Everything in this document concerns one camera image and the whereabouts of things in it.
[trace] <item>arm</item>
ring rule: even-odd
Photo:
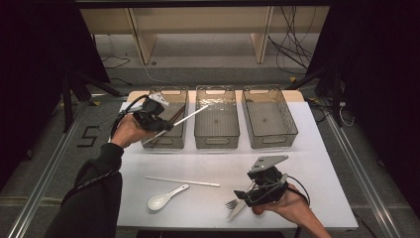
[[[293,184],[289,184],[289,187],[297,190]],[[291,191],[287,191],[277,202],[253,207],[253,212],[256,215],[261,215],[265,210],[273,211],[288,221],[297,224],[305,229],[311,237],[331,237],[306,201]]]
[[[126,115],[111,143],[102,146],[99,157],[82,166],[74,185],[110,171],[116,173],[70,196],[50,224],[46,237],[115,237],[122,190],[118,169],[123,148],[154,134],[144,131],[131,114]]]

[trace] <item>black sweater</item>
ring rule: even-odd
[[[96,160],[87,161],[74,185],[99,178],[121,167],[124,150],[112,143],[102,146]],[[50,224],[45,237],[115,237],[123,180],[120,173],[72,195]]]

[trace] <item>white table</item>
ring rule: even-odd
[[[195,91],[190,91],[189,112],[195,109]],[[118,226],[158,230],[280,230],[295,228],[277,214],[256,216],[245,207],[233,220],[225,203],[235,198],[233,190],[246,190],[251,184],[247,171],[260,156],[288,155],[276,167],[297,178],[307,189],[311,208],[329,230],[358,228],[331,164],[309,106],[288,102],[299,130],[290,148],[253,150],[245,124],[241,94],[237,93],[241,136],[238,149],[198,150],[194,140],[194,118],[187,121],[182,150],[143,149],[140,143],[126,149],[121,173],[124,185]],[[161,210],[151,211],[147,202],[156,194],[169,192],[182,183],[145,177],[197,180],[219,183],[220,187],[191,184]],[[292,179],[289,182],[303,192]]]

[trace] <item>storage bin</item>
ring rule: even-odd
[[[186,86],[164,86],[152,87],[150,94],[160,92],[163,98],[169,103],[169,106],[164,107],[164,111],[160,113],[159,117],[176,123],[188,115],[188,87]],[[169,132],[151,140],[143,145],[144,148],[154,149],[183,149],[185,142],[186,123],[175,126]]]
[[[235,149],[239,141],[239,121],[232,85],[197,86],[194,136],[197,149]]]
[[[293,144],[297,127],[278,85],[245,86],[242,105],[253,149]]]

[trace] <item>spoon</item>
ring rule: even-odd
[[[189,188],[189,185],[186,183],[173,191],[151,197],[151,199],[149,199],[148,201],[149,209],[150,210],[161,209],[169,202],[171,197],[173,197],[175,194],[179,193],[180,191],[186,190],[188,188]]]

